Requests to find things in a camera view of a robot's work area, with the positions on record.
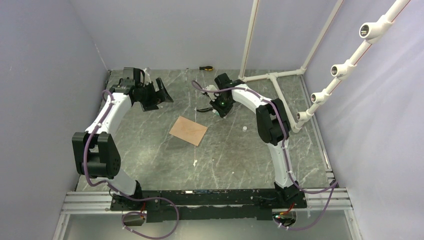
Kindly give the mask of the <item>yellow black screwdriver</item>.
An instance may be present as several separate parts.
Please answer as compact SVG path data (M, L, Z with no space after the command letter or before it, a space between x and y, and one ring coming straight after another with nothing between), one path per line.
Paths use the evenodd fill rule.
M199 70L199 71L213 71L214 67L207 65L207 66L199 66L199 67L187 67L186 70Z

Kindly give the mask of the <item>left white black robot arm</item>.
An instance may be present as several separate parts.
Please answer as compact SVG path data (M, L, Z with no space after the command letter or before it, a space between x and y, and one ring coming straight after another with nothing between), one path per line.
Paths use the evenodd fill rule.
M105 184L124 197L131 210L144 203L140 183L121 167L121 156L114 136L126 113L135 103L144 112L158 110L161 103L172 103L163 80L152 80L150 69L125 67L118 83L102 91L104 106L86 130L75 132L72 147L76 170L91 187Z

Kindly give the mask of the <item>brown paper envelope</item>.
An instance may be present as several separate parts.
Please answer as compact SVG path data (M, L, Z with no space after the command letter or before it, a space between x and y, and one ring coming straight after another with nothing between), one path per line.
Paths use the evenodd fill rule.
M179 116L170 129L169 134L194 146L198 146L207 130L208 127Z

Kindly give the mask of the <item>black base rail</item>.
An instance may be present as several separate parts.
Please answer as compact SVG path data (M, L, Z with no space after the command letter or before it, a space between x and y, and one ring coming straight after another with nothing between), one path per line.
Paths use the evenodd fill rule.
M113 212L146 212L148 223L171 220L256 219L270 220L284 209L305 209L304 192L297 189L144 190L129 200L113 194Z

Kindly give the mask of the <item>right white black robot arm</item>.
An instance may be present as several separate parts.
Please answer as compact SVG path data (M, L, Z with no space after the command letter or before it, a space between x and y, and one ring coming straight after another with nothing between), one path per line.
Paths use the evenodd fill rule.
M232 81L226 73L215 79L215 84L206 87L210 105L221 118L240 103L255 114L257 132L267 145L274 168L274 187L276 203L287 208L291 204L298 208L306 207L305 194L296 185L296 177L291 170L288 153L288 138L291 130L283 102L262 96L241 80Z

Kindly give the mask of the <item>aluminium frame rail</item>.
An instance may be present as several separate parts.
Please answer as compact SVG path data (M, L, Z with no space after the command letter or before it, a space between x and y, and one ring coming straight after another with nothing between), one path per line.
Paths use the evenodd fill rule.
M353 211L353 205L345 188L337 187L334 190L321 190L310 188L303 192L306 197L306 208L279 209L273 212L271 218L275 218L282 227L290 228L295 225L295 220L300 218L301 214L311 217L317 213L320 218L328 211L340 211L344 213L350 235L355 240L362 239L359 225ZM147 216L145 210L140 211L111 211L110 206L115 193L108 191L71 191L66 194L61 209L60 220L66 221L70 215L81 214L127 214L130 212L143 213Z

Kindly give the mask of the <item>black pliers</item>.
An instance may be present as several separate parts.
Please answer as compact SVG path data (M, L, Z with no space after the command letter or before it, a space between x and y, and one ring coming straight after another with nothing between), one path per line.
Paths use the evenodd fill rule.
M211 111L213 111L214 110L214 108L213 107L207 107L207 108L201 108L201 109L196 109L196 111L197 112L199 112L199 113L207 113L207 112L211 112Z

